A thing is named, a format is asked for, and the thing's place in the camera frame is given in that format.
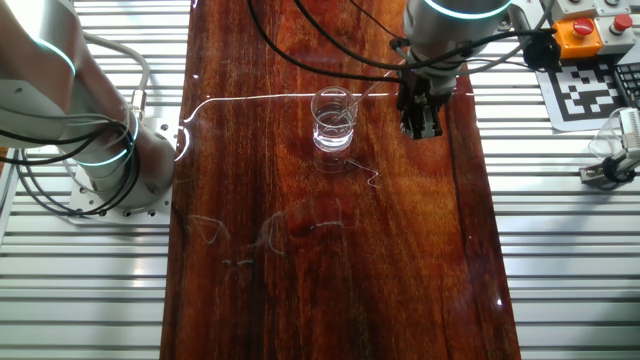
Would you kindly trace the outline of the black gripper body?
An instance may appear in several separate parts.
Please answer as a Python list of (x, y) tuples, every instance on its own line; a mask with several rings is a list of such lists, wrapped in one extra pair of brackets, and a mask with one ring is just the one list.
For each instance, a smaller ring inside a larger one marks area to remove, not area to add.
[(397, 107), (409, 108), (441, 107), (445, 105), (444, 94), (434, 94), (434, 82), (428, 77), (421, 77), (413, 70), (399, 72), (399, 85)]

